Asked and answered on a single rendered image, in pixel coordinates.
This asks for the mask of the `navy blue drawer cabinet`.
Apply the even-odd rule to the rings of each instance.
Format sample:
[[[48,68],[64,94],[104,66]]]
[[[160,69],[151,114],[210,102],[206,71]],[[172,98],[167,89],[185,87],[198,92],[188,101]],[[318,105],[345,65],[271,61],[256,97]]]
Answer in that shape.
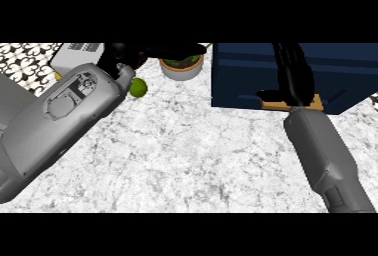
[[[339,115],[378,92],[378,43],[302,43],[327,114]],[[278,90],[271,43],[216,43],[212,106],[262,109],[261,90]]]

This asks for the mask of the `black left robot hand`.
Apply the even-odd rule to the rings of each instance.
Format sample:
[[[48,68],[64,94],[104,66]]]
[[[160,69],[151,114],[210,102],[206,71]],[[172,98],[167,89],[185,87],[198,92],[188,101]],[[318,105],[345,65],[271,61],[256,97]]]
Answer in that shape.
[[[119,79],[119,64],[138,69],[150,58],[184,60],[206,53],[207,48],[200,43],[107,43],[98,66]]]

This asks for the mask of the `potted plant in pale pot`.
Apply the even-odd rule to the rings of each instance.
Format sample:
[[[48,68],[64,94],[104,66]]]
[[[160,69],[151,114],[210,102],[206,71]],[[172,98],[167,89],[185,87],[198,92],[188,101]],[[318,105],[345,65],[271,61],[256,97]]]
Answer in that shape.
[[[167,44],[163,48],[160,66],[165,75],[175,81],[194,79],[204,65],[204,57],[210,45],[201,43],[173,46]]]

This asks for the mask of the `green avocado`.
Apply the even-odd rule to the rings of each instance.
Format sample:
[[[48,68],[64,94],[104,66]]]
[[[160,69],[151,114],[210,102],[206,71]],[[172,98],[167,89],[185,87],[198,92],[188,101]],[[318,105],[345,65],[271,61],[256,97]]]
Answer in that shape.
[[[141,98],[145,96],[147,92],[148,92],[148,85],[145,80],[141,78],[135,78],[131,86],[131,95],[136,98]]]

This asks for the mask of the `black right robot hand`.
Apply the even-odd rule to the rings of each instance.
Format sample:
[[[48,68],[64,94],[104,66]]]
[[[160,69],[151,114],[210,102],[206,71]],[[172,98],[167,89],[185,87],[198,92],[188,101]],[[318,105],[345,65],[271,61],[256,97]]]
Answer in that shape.
[[[278,90],[261,90],[265,102],[286,102],[290,107],[308,107],[315,97],[314,71],[299,43],[274,42],[278,66]]]

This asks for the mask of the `tan wooden drawer inside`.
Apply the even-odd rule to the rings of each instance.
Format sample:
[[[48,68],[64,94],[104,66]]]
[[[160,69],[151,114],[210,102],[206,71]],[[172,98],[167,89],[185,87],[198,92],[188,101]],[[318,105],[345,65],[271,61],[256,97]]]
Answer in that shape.
[[[261,104],[262,104],[263,110],[272,110],[272,111],[290,111],[292,110],[292,106],[289,106],[286,102],[261,101]],[[318,111],[324,110],[324,105],[323,105],[323,100],[321,100],[320,94],[315,95],[312,103],[309,106],[306,106],[306,109],[318,110]]]

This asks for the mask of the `pale grey appliance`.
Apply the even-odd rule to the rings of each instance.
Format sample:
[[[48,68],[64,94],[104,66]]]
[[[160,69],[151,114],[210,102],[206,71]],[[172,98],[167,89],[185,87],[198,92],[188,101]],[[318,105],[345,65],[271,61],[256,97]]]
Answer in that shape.
[[[104,50],[103,43],[64,43],[51,59],[51,67],[64,76],[79,65],[97,64]]]

